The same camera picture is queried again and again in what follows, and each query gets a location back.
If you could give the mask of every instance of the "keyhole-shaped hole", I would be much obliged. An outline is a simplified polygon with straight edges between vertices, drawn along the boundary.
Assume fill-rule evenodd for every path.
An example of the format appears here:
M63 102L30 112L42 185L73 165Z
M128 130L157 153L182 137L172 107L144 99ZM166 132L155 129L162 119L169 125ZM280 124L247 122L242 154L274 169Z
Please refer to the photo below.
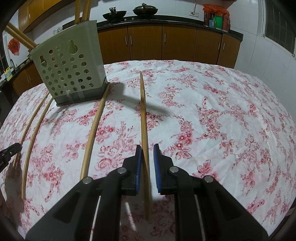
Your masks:
M70 54L76 54L77 53L77 46L74 44L73 40L69 40L68 41L68 51L70 52Z
M46 66L47 66L47 62L46 62L46 60L43 58L42 55L40 55L40 60L41 60L41 65L42 65L43 67L46 67Z

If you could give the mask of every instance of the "pot lid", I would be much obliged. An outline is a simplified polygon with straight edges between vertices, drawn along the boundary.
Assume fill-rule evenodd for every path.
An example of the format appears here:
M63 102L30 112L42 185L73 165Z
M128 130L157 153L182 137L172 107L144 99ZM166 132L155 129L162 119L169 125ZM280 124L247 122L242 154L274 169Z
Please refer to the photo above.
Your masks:
M146 3L142 3L141 6L135 7L134 9L146 9L146 8L156 8L156 7L147 5Z

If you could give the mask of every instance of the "green container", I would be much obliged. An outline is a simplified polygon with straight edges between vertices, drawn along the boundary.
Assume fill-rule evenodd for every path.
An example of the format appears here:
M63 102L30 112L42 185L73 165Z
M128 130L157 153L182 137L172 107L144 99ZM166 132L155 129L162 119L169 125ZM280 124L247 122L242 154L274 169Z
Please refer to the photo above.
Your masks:
M222 30L223 16L215 15L216 29Z

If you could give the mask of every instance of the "window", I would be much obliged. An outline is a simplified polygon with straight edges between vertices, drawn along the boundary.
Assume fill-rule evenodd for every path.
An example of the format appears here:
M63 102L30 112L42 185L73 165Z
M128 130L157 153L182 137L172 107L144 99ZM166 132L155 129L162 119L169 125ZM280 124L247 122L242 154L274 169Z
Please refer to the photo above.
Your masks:
M294 54L295 35L283 15L270 0L266 0L265 37Z
M0 37L0 75L2 75L5 70L8 68L5 52L4 52L4 45L3 45L3 38L2 34Z

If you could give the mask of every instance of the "faucet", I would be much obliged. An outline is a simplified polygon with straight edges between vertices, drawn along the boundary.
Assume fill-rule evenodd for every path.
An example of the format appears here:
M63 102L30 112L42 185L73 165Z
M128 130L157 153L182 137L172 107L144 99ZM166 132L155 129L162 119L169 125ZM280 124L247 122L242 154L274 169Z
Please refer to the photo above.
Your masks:
M17 69L16 69L16 67L15 67L15 64L14 64L14 62L13 62L13 60L12 59L10 59L10 63L13 65L13 69L15 70L15 72L17 71Z

